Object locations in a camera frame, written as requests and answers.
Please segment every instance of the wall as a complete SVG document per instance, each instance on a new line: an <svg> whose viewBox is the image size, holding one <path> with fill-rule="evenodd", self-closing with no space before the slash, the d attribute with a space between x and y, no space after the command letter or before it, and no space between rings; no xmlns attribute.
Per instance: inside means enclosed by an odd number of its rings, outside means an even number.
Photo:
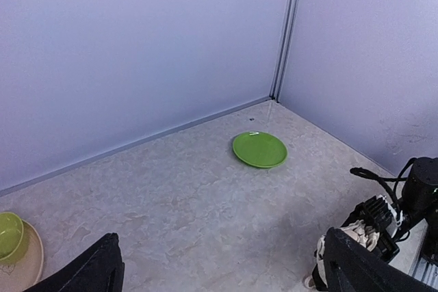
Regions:
<svg viewBox="0 0 438 292"><path fill-rule="evenodd" d="M0 189L267 96L287 0L0 0Z"/></svg>
<svg viewBox="0 0 438 292"><path fill-rule="evenodd" d="M438 0L299 0L281 102L398 173L438 155Z"/></svg>

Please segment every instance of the green bowl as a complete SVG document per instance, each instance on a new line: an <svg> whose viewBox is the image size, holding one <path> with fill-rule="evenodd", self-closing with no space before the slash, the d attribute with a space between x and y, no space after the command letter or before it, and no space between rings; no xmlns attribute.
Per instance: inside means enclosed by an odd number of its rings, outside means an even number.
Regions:
<svg viewBox="0 0 438 292"><path fill-rule="evenodd" d="M26 254L28 245L21 218L12 212L0 213L0 264L17 263Z"/></svg>

